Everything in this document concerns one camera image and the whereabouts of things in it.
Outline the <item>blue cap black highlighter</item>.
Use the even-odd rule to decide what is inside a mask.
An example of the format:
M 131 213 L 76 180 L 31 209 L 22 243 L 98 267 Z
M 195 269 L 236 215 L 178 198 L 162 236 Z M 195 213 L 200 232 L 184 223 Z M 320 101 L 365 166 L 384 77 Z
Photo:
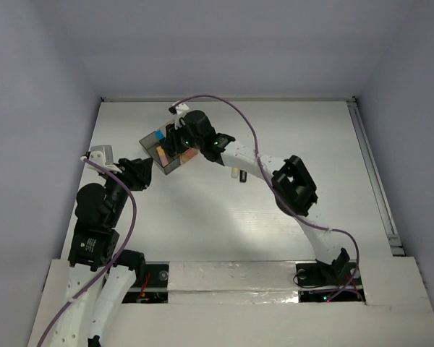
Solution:
M 156 139 L 161 142 L 165 140 L 165 136 L 163 135 L 163 132 L 161 130 L 154 131 Z

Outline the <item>orange pastel highlighter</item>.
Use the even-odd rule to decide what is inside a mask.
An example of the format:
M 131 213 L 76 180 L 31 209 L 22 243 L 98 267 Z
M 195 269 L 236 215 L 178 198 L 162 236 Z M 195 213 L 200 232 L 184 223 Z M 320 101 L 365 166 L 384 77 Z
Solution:
M 156 148 L 156 152 L 158 153 L 158 157 L 159 157 L 159 160 L 161 162 L 161 166 L 163 168 L 167 167 L 167 165 L 169 164 L 169 160 L 167 158 L 166 152 L 163 150 L 163 148 L 161 146 L 158 146 Z

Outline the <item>pink cap black highlighter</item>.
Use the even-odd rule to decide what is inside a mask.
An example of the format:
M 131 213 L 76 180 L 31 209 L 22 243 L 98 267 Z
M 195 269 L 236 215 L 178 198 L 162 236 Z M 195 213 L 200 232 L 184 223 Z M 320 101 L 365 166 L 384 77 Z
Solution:
M 239 182 L 240 183 L 246 183 L 247 182 L 247 172 L 240 170 L 239 171 Z

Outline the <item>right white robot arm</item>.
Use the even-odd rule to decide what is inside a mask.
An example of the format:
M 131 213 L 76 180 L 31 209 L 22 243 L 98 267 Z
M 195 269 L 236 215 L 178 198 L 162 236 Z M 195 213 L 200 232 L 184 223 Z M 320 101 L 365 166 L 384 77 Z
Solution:
M 344 276 L 344 266 L 350 257 L 331 238 L 331 230 L 317 206 L 316 184 L 299 157 L 281 159 L 257 154 L 234 137 L 216 132 L 204 112 L 190 110 L 183 103 L 170 107 L 169 112 L 174 120 L 166 125 L 165 138 L 161 141 L 169 155 L 196 149 L 210 162 L 238 168 L 264 180 L 274 190 L 278 208 L 298 220 L 311 243 L 315 260 L 320 263 L 320 278 L 335 283 Z

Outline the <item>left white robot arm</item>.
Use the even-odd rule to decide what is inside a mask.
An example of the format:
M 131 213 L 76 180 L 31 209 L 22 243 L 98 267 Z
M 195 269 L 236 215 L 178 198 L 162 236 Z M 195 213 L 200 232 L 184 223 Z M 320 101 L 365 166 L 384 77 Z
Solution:
M 127 243 L 137 220 L 133 194 L 150 186 L 153 160 L 112 163 L 100 150 L 80 160 L 105 182 L 77 192 L 66 301 L 38 346 L 102 346 L 128 290 L 147 279 L 144 254 L 128 250 Z

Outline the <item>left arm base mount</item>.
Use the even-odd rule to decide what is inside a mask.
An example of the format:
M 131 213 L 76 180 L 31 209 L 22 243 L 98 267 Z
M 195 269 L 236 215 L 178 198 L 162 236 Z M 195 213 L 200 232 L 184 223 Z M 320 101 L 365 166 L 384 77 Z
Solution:
M 123 304 L 165 304 L 168 302 L 169 263 L 147 262 L 144 278 L 125 294 Z

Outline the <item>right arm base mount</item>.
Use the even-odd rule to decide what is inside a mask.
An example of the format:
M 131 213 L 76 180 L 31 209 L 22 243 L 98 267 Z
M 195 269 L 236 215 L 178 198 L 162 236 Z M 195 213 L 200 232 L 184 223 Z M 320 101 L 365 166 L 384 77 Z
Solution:
M 330 265 L 319 261 L 297 264 L 293 282 L 300 303 L 365 302 L 359 268 L 344 248 Z

